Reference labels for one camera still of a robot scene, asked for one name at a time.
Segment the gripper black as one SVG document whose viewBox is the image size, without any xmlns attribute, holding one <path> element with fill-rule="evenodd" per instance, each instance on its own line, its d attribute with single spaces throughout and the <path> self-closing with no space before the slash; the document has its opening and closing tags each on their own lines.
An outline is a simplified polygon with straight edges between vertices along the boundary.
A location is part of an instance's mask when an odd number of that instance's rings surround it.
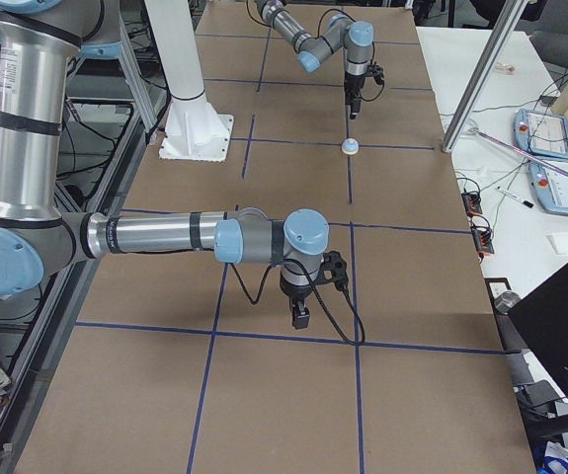
<svg viewBox="0 0 568 474">
<path fill-rule="evenodd" d="M 280 289 L 288 298 L 289 308 L 292 311 L 293 328 L 295 330 L 307 329 L 310 313 L 306 307 L 305 300 L 313 292 L 313 286 L 311 284 L 293 284 L 281 276 Z"/>
<path fill-rule="evenodd" d="M 349 107 L 349 119 L 356 119 L 362 107 L 362 88 L 365 84 L 365 75 L 346 73 L 344 77 L 345 102 Z"/>
</svg>

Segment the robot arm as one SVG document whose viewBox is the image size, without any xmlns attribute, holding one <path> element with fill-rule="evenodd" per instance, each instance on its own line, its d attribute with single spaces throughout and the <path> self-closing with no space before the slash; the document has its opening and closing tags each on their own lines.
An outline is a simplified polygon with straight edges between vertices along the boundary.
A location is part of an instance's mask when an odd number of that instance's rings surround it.
<svg viewBox="0 0 568 474">
<path fill-rule="evenodd" d="M 328 27 L 311 34 L 286 8 L 283 1 L 258 1 L 263 23 L 274 29 L 292 47 L 301 67 L 312 73 L 338 52 L 344 53 L 344 99 L 350 119 L 356 119 L 366 101 L 365 81 L 382 87 L 383 69 L 374 61 L 374 28 L 367 21 L 333 9 Z"/>
<path fill-rule="evenodd" d="M 68 62 L 87 45 L 118 49 L 120 19 L 116 1 L 0 1 L 0 296 L 108 254 L 211 251 L 279 268 L 292 324 L 306 328 L 329 241 L 315 210 L 272 220 L 256 208 L 107 217 L 56 207 Z"/>
</svg>

